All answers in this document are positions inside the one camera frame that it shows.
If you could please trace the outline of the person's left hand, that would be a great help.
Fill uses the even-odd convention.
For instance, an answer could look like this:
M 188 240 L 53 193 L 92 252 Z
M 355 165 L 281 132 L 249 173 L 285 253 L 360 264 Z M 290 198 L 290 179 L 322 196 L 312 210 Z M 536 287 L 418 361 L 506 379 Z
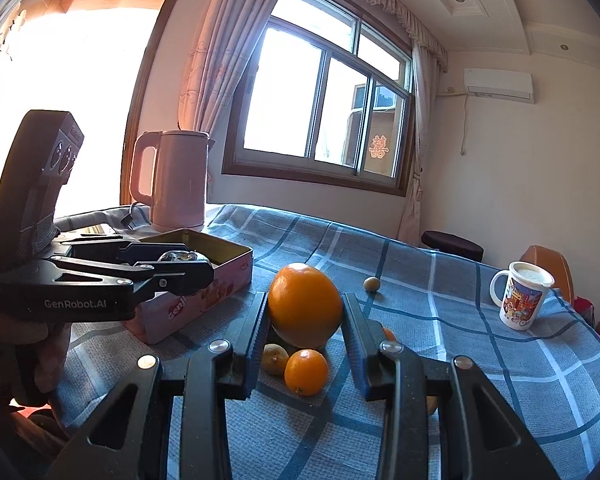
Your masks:
M 60 383 L 69 323 L 28 322 L 0 310 L 0 402 L 39 408 Z

